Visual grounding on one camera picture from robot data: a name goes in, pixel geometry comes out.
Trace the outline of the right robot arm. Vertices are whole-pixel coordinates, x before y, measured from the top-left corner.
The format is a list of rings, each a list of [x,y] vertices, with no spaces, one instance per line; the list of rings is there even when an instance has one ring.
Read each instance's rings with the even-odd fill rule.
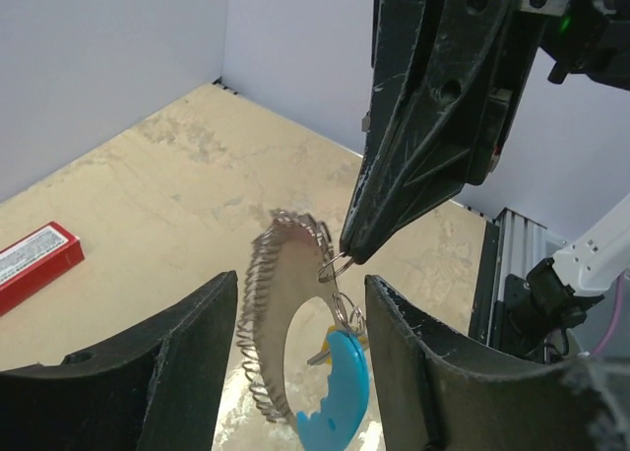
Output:
[[[471,334],[567,356],[629,267],[629,0],[374,0],[371,68],[341,252],[483,187]]]

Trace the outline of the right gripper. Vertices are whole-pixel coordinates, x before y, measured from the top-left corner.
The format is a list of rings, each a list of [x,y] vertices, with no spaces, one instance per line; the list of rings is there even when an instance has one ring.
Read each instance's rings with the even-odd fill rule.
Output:
[[[547,22],[571,2],[374,0],[369,125],[343,253],[365,263],[398,230],[458,194],[469,165],[467,183],[485,181]]]

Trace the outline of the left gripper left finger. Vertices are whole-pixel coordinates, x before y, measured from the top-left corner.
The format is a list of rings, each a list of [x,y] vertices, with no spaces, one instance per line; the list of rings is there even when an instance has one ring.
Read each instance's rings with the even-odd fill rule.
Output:
[[[2,449],[211,449],[237,299],[223,272],[58,365],[2,372]]]

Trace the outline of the small yellow key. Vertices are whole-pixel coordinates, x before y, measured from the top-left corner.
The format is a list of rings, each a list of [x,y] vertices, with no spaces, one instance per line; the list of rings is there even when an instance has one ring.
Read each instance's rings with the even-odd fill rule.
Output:
[[[306,361],[308,365],[314,366],[314,365],[321,365],[323,363],[328,363],[328,364],[332,363],[331,348],[330,348],[328,336],[335,331],[337,331],[337,328],[335,326],[331,326],[328,328],[320,352],[316,353],[315,355],[313,355]],[[369,348],[368,337],[365,333],[362,333],[358,336],[358,341],[364,350],[367,350]]]

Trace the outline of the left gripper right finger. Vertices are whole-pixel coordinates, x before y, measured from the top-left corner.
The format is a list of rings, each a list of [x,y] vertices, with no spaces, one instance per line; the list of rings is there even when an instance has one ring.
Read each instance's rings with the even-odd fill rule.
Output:
[[[526,361],[461,334],[380,276],[364,284],[387,449],[628,449],[628,362]]]

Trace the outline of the blue grey keyring with rings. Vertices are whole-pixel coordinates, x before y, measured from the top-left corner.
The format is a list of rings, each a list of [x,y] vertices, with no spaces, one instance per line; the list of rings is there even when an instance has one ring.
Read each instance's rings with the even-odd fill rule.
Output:
[[[252,242],[235,341],[257,411],[292,432],[328,393],[331,365],[306,363],[328,328],[365,330],[361,310],[339,288],[335,257],[326,224],[293,210],[272,210]]]

